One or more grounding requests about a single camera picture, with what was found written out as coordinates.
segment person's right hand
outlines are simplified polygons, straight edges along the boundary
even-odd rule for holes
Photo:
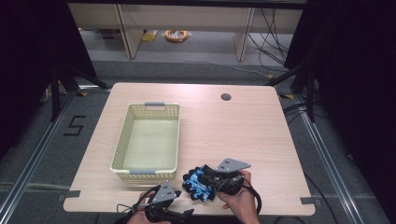
[[[242,175],[247,181],[244,185],[251,187],[251,173],[241,170]],[[256,212],[256,204],[253,194],[247,189],[241,188],[235,195],[228,195],[223,192],[218,193],[218,197],[225,202],[223,209],[230,208],[233,214],[244,224],[260,223]]]

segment basket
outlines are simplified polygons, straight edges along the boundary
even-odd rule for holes
[[[174,179],[179,124],[179,104],[129,105],[110,170],[122,179]]]

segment person's left hand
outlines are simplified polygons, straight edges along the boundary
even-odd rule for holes
[[[136,214],[134,214],[127,222],[127,224],[151,224],[152,222],[150,222],[147,218],[146,218],[146,214],[145,211],[138,211]],[[162,222],[156,222],[158,224],[171,224],[171,222],[169,221],[162,221]]]

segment human hand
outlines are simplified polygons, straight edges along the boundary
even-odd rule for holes
[[[145,194],[145,193],[144,193],[144,192],[143,192],[143,193],[140,193],[139,198],[143,197],[143,194]],[[147,196],[147,198],[149,198],[150,196],[152,196],[152,194],[153,194],[153,192],[150,193],[150,194]],[[147,219],[146,214],[145,214],[145,211],[143,210],[143,211],[138,211],[136,214],[134,214],[134,215],[128,220],[128,222],[127,222],[126,224],[150,224],[150,223],[152,223],[152,222],[150,222],[150,221]],[[171,222],[169,222],[169,221],[162,221],[162,222],[156,222],[156,223],[157,223],[157,224],[171,224]]]
[[[248,187],[251,183],[251,173],[245,170],[240,171],[247,181]],[[259,216],[256,212],[256,204],[253,194],[247,189],[241,188],[235,195],[228,195],[223,192],[218,193],[218,197],[225,202],[223,209],[231,209],[233,214],[244,224],[260,223]]]

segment wooden tabletop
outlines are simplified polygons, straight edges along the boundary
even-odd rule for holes
[[[221,99],[223,93],[231,100]],[[182,190],[172,211],[194,208],[195,215],[231,215],[223,202],[192,201],[182,189],[182,176],[196,166],[216,168],[225,158],[251,164],[252,185],[262,197],[261,215],[310,216],[313,204],[276,91],[272,87],[117,83],[114,85],[93,132],[66,198],[69,212],[116,212],[118,203],[137,202],[144,186],[121,180],[109,169],[128,105],[142,102],[180,104],[177,177],[174,189]]]

